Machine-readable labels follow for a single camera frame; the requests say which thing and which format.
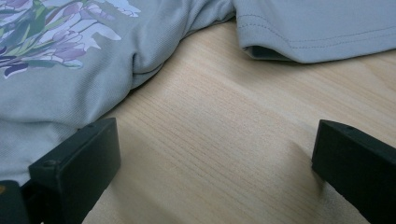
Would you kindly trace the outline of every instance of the floral print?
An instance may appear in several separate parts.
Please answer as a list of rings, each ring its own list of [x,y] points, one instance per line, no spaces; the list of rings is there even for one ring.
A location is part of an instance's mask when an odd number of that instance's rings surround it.
[[[140,12],[128,0],[0,0],[0,71],[4,78],[55,64],[81,68],[78,57],[89,48],[100,49],[94,34],[120,40],[99,22],[114,20],[101,4],[110,4],[129,17]]]

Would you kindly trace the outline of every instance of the stitched seam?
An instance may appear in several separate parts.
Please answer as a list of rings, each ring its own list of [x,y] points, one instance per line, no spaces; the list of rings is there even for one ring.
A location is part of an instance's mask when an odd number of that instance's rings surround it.
[[[343,42],[338,42],[335,44],[331,44],[331,45],[323,45],[323,46],[312,46],[312,47],[294,47],[290,44],[290,42],[288,41],[288,39],[286,39],[285,37],[283,37],[282,35],[277,34],[276,32],[274,32],[271,28],[264,26],[264,25],[260,25],[260,24],[245,24],[242,26],[238,26],[238,28],[247,28],[249,26],[258,26],[261,27],[262,29],[266,29],[268,31],[270,31],[271,33],[273,33],[274,35],[279,36],[282,40],[284,40],[286,43],[288,43],[288,45],[292,48],[292,49],[324,49],[324,48],[328,48],[328,47],[334,47],[337,45],[342,45],[342,44],[347,44],[347,43],[357,43],[357,42],[361,42],[364,40],[370,40],[370,39],[376,39],[379,37],[384,37],[384,36],[390,36],[390,35],[396,35],[395,33],[392,34],[387,34],[387,35],[377,35],[377,36],[373,36],[373,37],[368,37],[368,38],[363,38],[363,39],[359,39],[359,40],[350,40],[350,41],[343,41]]]
[[[275,27],[271,22],[269,22],[267,19],[265,19],[262,16],[253,15],[253,14],[248,15],[247,14],[247,15],[238,16],[237,19],[242,18],[242,17],[257,17],[259,19],[262,19],[263,21],[268,22],[271,26]],[[354,35],[365,35],[365,34],[370,34],[370,33],[378,32],[378,31],[386,31],[386,30],[390,30],[390,29],[394,29],[394,28],[396,28],[396,26],[390,26],[390,27],[383,28],[383,29],[370,30],[370,31],[365,31],[365,32],[361,32],[361,33],[351,34],[351,35],[338,35],[338,36],[322,38],[322,39],[290,40],[290,39],[287,39],[286,37],[283,37],[281,35],[279,35],[279,36],[282,37],[282,39],[284,39],[285,41],[288,41],[288,42],[313,42],[313,41],[320,41],[320,40],[331,40],[331,39],[336,39],[336,38],[340,38],[340,37],[351,37],[351,36],[354,36]]]

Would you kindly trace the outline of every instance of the wooden table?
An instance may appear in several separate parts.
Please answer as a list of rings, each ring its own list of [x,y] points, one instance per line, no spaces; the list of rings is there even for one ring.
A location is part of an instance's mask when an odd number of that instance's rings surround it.
[[[396,147],[396,51],[250,59],[235,21],[181,41],[118,120],[122,166],[84,223],[366,223],[311,170],[318,121]]]

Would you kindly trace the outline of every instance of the wood grain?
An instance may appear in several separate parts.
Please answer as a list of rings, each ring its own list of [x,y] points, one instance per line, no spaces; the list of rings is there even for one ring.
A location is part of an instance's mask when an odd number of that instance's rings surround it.
[[[320,119],[396,147],[396,51],[251,60],[234,21],[184,39],[107,117],[122,166],[84,223],[366,223],[311,170]]]

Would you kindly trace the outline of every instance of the clothing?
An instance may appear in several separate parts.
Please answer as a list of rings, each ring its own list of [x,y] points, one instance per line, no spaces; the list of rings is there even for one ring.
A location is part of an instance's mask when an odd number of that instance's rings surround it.
[[[393,0],[15,0],[0,8],[0,179],[156,74],[179,41],[236,12],[257,59],[315,63],[396,47]]]

